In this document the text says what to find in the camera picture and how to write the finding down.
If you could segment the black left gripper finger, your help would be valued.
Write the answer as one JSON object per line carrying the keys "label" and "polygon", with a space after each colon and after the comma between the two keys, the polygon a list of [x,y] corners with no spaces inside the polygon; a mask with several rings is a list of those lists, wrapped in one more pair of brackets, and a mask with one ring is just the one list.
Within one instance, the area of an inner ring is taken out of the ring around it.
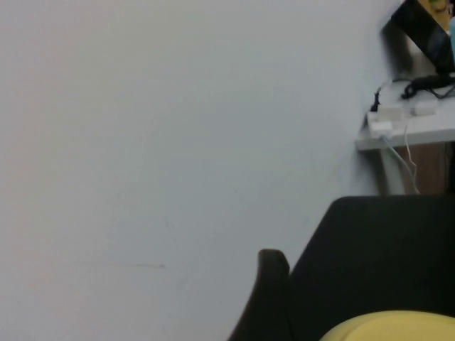
{"label": "black left gripper finger", "polygon": [[290,268],[275,249],[258,254],[257,275],[230,340],[293,340],[288,311]]}

